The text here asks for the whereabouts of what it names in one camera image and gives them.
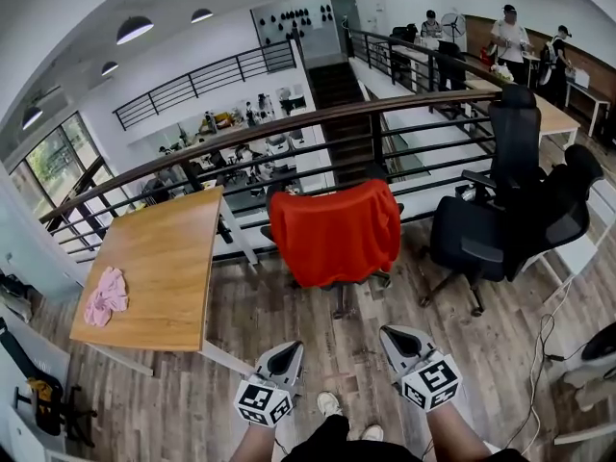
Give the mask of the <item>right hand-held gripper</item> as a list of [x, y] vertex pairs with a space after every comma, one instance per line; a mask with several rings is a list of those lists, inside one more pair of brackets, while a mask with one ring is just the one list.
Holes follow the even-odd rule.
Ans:
[[[406, 325], [383, 325], [379, 340], [401, 395], [425, 413], [452, 401], [462, 383], [453, 357], [435, 347], [420, 329]], [[419, 354], [406, 359], [402, 354]]]

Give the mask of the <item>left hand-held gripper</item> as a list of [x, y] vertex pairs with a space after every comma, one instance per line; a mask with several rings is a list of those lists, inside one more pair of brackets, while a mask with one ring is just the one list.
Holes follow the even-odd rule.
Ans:
[[294, 409], [303, 356], [301, 341], [283, 343], [264, 352], [255, 372], [241, 381], [234, 398], [240, 417], [250, 424], [278, 425]]

